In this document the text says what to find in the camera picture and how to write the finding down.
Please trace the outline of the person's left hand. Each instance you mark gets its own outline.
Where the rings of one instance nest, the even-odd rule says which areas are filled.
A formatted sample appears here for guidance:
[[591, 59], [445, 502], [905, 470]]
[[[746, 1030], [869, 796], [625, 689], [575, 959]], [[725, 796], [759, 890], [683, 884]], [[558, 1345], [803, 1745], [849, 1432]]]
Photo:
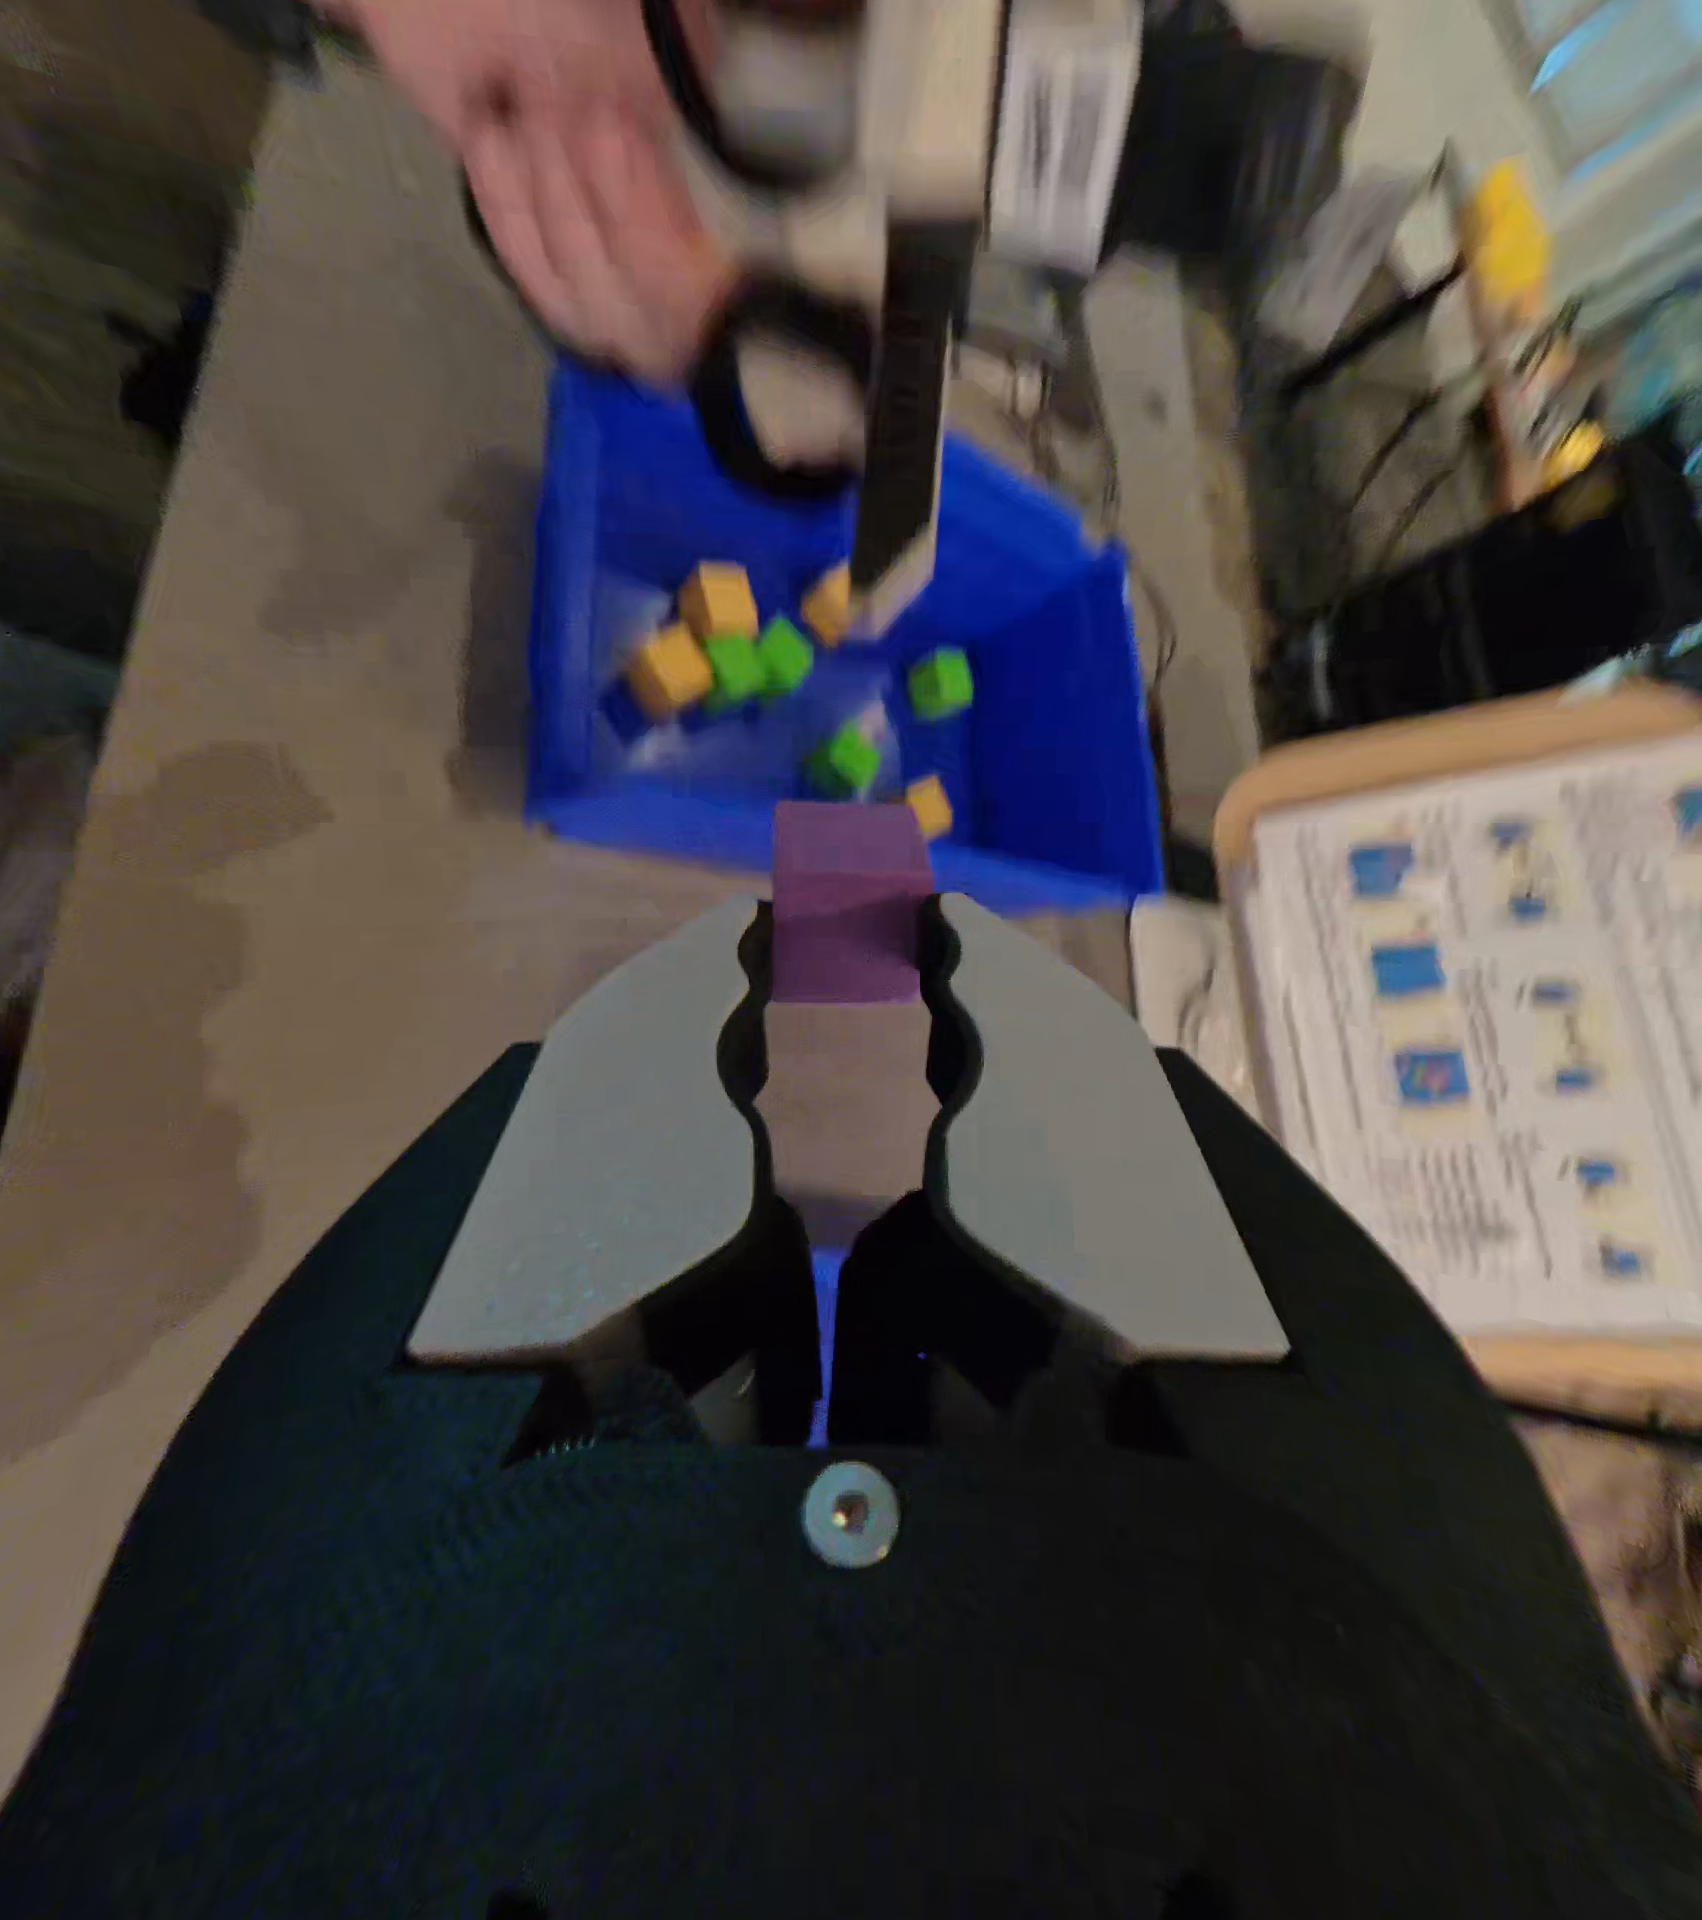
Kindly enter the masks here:
[[324, 5], [457, 161], [492, 248], [569, 352], [687, 373], [732, 262], [689, 195], [637, 3]]

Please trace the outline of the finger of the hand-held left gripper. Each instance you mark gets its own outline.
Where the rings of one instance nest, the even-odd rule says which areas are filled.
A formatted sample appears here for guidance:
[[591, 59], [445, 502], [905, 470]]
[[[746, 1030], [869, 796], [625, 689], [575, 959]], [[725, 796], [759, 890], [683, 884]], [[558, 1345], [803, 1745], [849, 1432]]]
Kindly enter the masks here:
[[885, 283], [847, 554], [851, 634], [883, 639], [936, 568], [964, 229], [885, 229]]

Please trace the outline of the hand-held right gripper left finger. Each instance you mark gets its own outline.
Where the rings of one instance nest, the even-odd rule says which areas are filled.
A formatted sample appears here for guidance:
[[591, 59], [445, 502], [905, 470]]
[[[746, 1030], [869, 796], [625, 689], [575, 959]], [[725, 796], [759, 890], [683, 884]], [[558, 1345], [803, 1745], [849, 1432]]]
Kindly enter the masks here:
[[582, 1358], [742, 1238], [767, 1184], [766, 946], [761, 900], [733, 895], [554, 1020], [405, 1356]]

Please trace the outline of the purple cube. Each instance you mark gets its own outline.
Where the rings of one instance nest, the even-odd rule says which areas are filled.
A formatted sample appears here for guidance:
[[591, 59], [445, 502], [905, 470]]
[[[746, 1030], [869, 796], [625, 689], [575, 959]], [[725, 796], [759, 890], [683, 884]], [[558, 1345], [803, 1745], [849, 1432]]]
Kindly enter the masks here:
[[907, 804], [781, 801], [771, 826], [769, 998], [882, 1007], [920, 996], [933, 870]]

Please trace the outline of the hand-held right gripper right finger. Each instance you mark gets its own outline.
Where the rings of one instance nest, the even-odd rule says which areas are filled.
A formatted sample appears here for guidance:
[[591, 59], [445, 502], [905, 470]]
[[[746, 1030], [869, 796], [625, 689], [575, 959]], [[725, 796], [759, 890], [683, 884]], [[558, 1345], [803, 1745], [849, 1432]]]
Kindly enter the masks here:
[[1276, 1364], [1292, 1345], [1136, 1019], [965, 895], [930, 913], [930, 1197], [978, 1258], [1126, 1358]]

